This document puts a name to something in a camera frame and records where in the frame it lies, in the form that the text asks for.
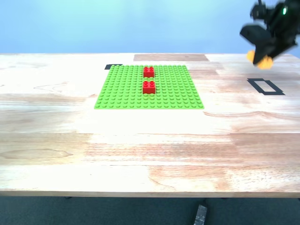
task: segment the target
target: dark floor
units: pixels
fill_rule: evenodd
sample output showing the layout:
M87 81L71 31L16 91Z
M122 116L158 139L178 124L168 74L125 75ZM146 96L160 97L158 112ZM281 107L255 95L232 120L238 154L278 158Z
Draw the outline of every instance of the dark floor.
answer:
M193 225L196 198L0 197L0 225ZM207 225L299 225L298 199L207 199Z

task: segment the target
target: wood grain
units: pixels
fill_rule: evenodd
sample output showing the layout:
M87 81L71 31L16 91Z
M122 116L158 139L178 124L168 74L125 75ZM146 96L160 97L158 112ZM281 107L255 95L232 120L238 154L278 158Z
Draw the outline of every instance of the wood grain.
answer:
M186 65L205 109L94 110L106 64ZM0 195L300 197L299 98L291 55L3 54Z

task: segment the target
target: lego brick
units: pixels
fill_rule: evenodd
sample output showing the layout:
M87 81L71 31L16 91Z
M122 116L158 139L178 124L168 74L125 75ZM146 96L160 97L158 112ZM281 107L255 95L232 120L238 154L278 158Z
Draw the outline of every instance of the lego brick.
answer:
M154 77L154 68L153 67L144 67L143 76L144 77Z
M186 66L154 65L155 77L143 78L145 66L112 66L95 109L203 109ZM154 81L156 93L143 94L144 81Z
M110 69L112 66L122 66L122 64L107 64L105 69Z
M144 81L142 85L143 94L155 94L155 82L154 81Z

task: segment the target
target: black tape rectangle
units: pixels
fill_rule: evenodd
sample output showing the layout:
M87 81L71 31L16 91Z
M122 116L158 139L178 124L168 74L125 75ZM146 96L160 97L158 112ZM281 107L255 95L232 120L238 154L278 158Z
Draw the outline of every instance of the black tape rectangle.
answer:
M263 95L285 95L279 87L272 83L272 81L265 81L262 78L249 78L247 81L255 88L255 90L257 90L258 93L262 93ZM265 81L272 89L274 89L274 91L264 91L256 83L257 81Z

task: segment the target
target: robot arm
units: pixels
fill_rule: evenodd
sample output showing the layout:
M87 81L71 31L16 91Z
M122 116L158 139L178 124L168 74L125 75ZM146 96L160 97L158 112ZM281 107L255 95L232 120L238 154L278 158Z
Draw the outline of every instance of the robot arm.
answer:
M250 17L253 20L264 20L268 14L269 9L266 8L266 4L262 4L262 0L255 4L250 12Z

